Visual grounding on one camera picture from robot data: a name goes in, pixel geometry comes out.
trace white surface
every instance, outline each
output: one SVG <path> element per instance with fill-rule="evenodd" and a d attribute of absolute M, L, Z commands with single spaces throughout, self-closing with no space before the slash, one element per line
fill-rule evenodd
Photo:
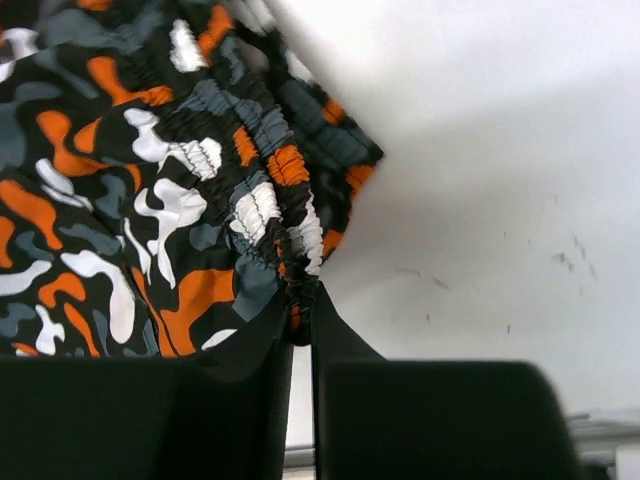
<path fill-rule="evenodd" d="M 640 445 L 625 445 L 618 448 L 616 480 L 640 480 Z"/>
<path fill-rule="evenodd" d="M 316 478 L 313 471 L 309 470 L 297 470 L 291 472 L 284 472 L 282 476 L 283 480 L 314 480 Z"/>
<path fill-rule="evenodd" d="M 390 357 L 530 360 L 568 413 L 638 406 L 640 2 L 267 3 L 387 153 L 323 267 L 352 327 Z"/>

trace white patch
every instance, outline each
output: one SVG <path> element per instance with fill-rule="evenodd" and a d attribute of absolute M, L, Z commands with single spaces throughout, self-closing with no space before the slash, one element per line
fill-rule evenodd
<path fill-rule="evenodd" d="M 313 74 L 291 50 L 287 50 L 285 57 L 287 59 L 287 65 L 289 66 L 289 73 L 291 76 L 296 77 L 298 80 L 302 80 L 307 84 L 311 84 L 313 82 Z"/>
<path fill-rule="evenodd" d="M 41 158 L 36 162 L 36 171 L 40 178 L 47 184 L 42 187 L 51 198 L 74 207 L 86 208 L 93 212 L 93 205 L 87 197 L 76 195 L 71 180 L 58 172 L 47 158 Z"/>
<path fill-rule="evenodd" d="M 209 180 L 218 174 L 222 165 L 222 145 L 206 137 L 204 140 L 170 143 L 167 155 L 174 156 L 191 172 L 202 180 Z"/>
<path fill-rule="evenodd" d="M 6 63 L 0 64 L 0 83 L 4 82 L 7 78 L 11 76 L 15 66 L 16 66 L 15 60 L 9 60 Z"/>
<path fill-rule="evenodd" d="M 307 215 L 298 227 L 300 236 L 302 237 L 304 254 L 309 259 L 309 265 L 307 265 L 304 270 L 309 275 L 318 276 L 320 275 L 320 265 L 322 265 L 324 242 L 322 241 L 320 219 L 316 215 L 316 209 L 313 206 L 313 194 L 311 194 L 305 207 L 307 209 Z"/>
<path fill-rule="evenodd" d="M 193 33 L 184 20 L 173 22 L 171 29 L 171 63 L 180 73 L 195 72 L 207 66 Z"/>
<path fill-rule="evenodd" d="M 169 144 L 164 142 L 153 129 L 160 121 L 159 118 L 139 108 L 128 108 L 123 116 L 129 125 L 138 129 L 138 138 L 132 144 L 133 153 L 149 163 L 164 160 L 169 151 Z"/>
<path fill-rule="evenodd" d="M 165 142 L 154 130 L 158 117 L 139 108 L 127 109 L 124 119 L 138 130 L 133 152 L 145 162 L 158 163 L 158 170 L 168 156 L 173 156 L 201 180 L 209 180 L 218 173 L 222 165 L 222 146 L 212 138 L 206 137 L 199 142 Z"/>
<path fill-rule="evenodd" d="M 36 350 L 45 355 L 55 355 L 55 339 L 59 338 L 64 342 L 64 327 L 59 323 L 53 323 L 49 312 L 42 305 L 36 305 L 36 313 L 42 321 L 42 330 L 36 339 Z"/>
<path fill-rule="evenodd" d="M 38 34 L 28 28 L 9 28 L 0 34 L 5 41 L 11 43 L 14 58 L 0 65 L 0 83 L 9 78 L 16 66 L 16 61 L 39 52 L 35 41 Z"/>
<path fill-rule="evenodd" d="M 122 271 L 89 250 L 77 254 L 63 253 L 60 259 L 83 278 L 92 278 L 100 273 L 109 278 L 113 285 L 109 299 L 109 331 L 119 344 L 129 340 L 133 333 L 136 302 Z"/>
<path fill-rule="evenodd" d="M 136 249 L 142 273 L 147 276 L 147 283 L 151 285 L 151 256 L 147 253 L 140 242 L 138 242 L 136 237 L 133 236 L 133 232 L 131 231 L 131 220 L 128 218 L 124 219 L 124 234 L 133 245 L 133 248 Z"/>
<path fill-rule="evenodd" d="M 24 272 L 0 275 L 0 297 L 24 292 L 33 281 L 51 268 L 51 262 L 36 260 Z"/>
<path fill-rule="evenodd" d="M 234 217 L 229 226 L 256 245 L 266 233 L 263 220 L 267 222 L 270 218 L 280 218 L 273 185 L 270 182 L 261 183 L 240 198 L 235 206 Z"/>
<path fill-rule="evenodd" d="M 293 253 L 295 253 L 296 255 L 301 255 L 302 253 L 304 253 L 304 242 L 302 241 L 300 228 L 289 227 L 287 228 L 287 232 L 291 237 L 291 249 L 293 250 Z"/>
<path fill-rule="evenodd" d="M 133 208 L 139 215 L 158 220 L 158 240 L 147 242 L 147 248 L 152 255 L 158 256 L 160 273 L 171 288 L 175 288 L 176 280 L 166 250 L 167 239 L 178 228 L 197 222 L 207 208 L 207 202 L 197 190 L 187 190 L 167 178 L 161 178 L 154 185 L 153 193 L 163 202 L 164 208 L 155 210 L 147 203 L 147 191 L 145 188 L 136 196 Z"/>
<path fill-rule="evenodd" d="M 220 345 L 237 331 L 238 330 L 236 330 L 235 328 L 227 328 L 225 330 L 220 330 L 219 332 L 214 333 L 209 340 L 202 344 L 202 350 L 208 350 L 215 347 L 216 345 Z"/>

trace camouflage shorts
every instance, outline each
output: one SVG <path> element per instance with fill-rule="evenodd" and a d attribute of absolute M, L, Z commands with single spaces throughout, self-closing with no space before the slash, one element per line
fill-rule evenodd
<path fill-rule="evenodd" d="M 190 355 L 281 289 L 308 343 L 382 152 L 280 35 L 216 0 L 4 0 L 0 25 L 0 351 Z"/>

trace gray patch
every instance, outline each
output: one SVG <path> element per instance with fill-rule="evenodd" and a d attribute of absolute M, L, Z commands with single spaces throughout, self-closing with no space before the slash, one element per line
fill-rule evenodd
<path fill-rule="evenodd" d="M 25 102 L 59 97 L 62 94 L 53 85 L 43 82 L 26 82 L 18 85 L 14 101 L 0 103 L 0 171 L 6 166 L 18 167 L 24 161 L 26 139 L 24 128 L 16 118 L 16 111 Z"/>
<path fill-rule="evenodd" d="M 202 252 L 216 244 L 221 231 L 222 227 L 214 227 L 206 223 L 198 225 L 189 232 L 189 243 Z"/>
<path fill-rule="evenodd" d="M 0 335 L 13 338 L 18 334 L 18 327 L 23 320 L 33 320 L 36 312 L 24 303 L 10 303 L 7 316 L 0 318 Z"/>
<path fill-rule="evenodd" d="M 53 260 L 55 259 L 53 254 L 36 247 L 36 244 L 34 242 L 35 236 L 35 232 L 31 230 L 22 232 L 16 237 L 16 246 L 27 255 L 29 255 L 29 257 L 33 260 L 46 260 L 47 262 L 53 262 Z"/>
<path fill-rule="evenodd" d="M 233 309 L 246 322 L 253 320 L 278 291 L 278 277 L 273 268 L 256 262 L 250 255 L 241 255 L 236 261 L 240 279 Z"/>
<path fill-rule="evenodd" d="M 142 338 L 144 339 L 144 343 L 147 346 L 146 355 L 155 355 L 160 351 L 160 349 L 158 348 L 158 339 L 156 338 L 156 333 L 154 332 L 153 325 L 151 324 L 151 320 L 149 319 L 147 319 L 147 322 L 144 324 Z"/>
<path fill-rule="evenodd" d="M 101 161 L 106 165 L 129 165 L 129 162 L 123 162 L 121 160 L 116 160 L 113 157 L 107 157 L 107 156 L 102 157 Z"/>
<path fill-rule="evenodd" d="M 147 347 L 147 351 L 141 354 L 138 352 L 134 352 L 130 348 L 124 348 L 122 352 L 124 353 L 125 357 L 153 357 L 160 351 L 158 349 L 158 343 L 153 333 L 153 325 L 151 325 L 151 320 L 147 320 L 147 323 L 145 323 L 144 330 L 142 331 L 142 338 L 144 340 L 144 344 Z"/>
<path fill-rule="evenodd" d="M 96 331 L 98 332 L 98 339 L 102 345 L 102 351 L 108 353 L 107 350 L 107 336 L 109 335 L 109 322 L 98 310 L 92 310 L 93 322 L 96 325 Z"/>
<path fill-rule="evenodd" d="M 244 182 L 240 182 L 234 187 L 229 202 L 231 205 L 235 205 L 242 197 L 250 193 L 258 185 L 269 181 L 269 177 L 264 170 L 256 170 L 249 178 L 245 178 Z"/>
<path fill-rule="evenodd" d="M 118 240 L 104 233 L 96 232 L 81 223 L 76 223 L 71 228 L 59 227 L 59 230 L 70 237 L 88 241 L 100 255 L 113 256 L 120 251 L 121 245 Z"/>
<path fill-rule="evenodd" d="M 320 219 L 320 225 L 322 225 L 323 228 L 327 228 L 329 225 L 331 225 L 333 210 L 329 205 L 323 205 L 318 210 L 316 210 L 316 215 Z"/>
<path fill-rule="evenodd" d="M 318 143 L 311 140 L 307 133 L 298 125 L 294 124 L 293 133 L 298 142 L 300 153 L 303 154 L 305 161 L 310 165 L 322 165 L 325 168 L 331 168 L 333 170 L 343 169 L 340 162 L 328 155 L 327 152 L 325 152 Z"/>
<path fill-rule="evenodd" d="M 38 18 L 47 18 L 53 15 L 67 0 L 40 0 L 40 12 Z"/>
<path fill-rule="evenodd" d="M 108 173 L 102 175 L 100 181 L 107 187 L 107 194 L 96 200 L 96 207 L 105 215 L 118 220 L 120 219 L 120 205 L 125 198 L 127 187 L 120 178 Z"/>
<path fill-rule="evenodd" d="M 240 99 L 229 92 L 222 91 L 218 82 L 211 78 L 200 80 L 193 92 L 178 106 L 178 110 L 208 110 L 214 115 L 220 116 L 230 107 L 249 130 L 260 155 L 263 157 L 272 155 L 293 135 L 278 110 L 264 114 L 264 110 L 258 102 Z"/>
<path fill-rule="evenodd" d="M 55 48 L 48 48 L 38 52 L 33 55 L 32 58 L 36 65 L 64 78 L 67 82 L 73 85 L 73 88 L 78 90 L 85 97 L 92 99 L 98 97 L 98 91 L 93 88 L 89 82 L 71 73 L 57 62 Z"/>
<path fill-rule="evenodd" d="M 162 25 L 159 1 L 146 2 L 130 24 L 118 26 L 114 32 L 79 9 L 66 9 L 41 20 L 36 26 L 47 47 L 70 43 L 88 48 L 116 48 L 131 55 L 142 48 L 151 33 Z"/>
<path fill-rule="evenodd" d="M 233 37 L 226 37 L 220 44 L 220 53 L 231 63 L 231 85 L 238 83 L 246 70 L 244 60 L 238 52 L 238 45 Z"/>
<path fill-rule="evenodd" d="M 313 98 L 295 79 L 288 80 L 280 93 L 293 110 L 295 123 L 303 132 L 317 132 L 314 142 L 322 145 L 322 157 L 332 159 L 343 167 L 361 163 L 373 146 L 371 140 L 359 128 L 344 129 L 327 125 L 323 119 L 323 105 Z"/>

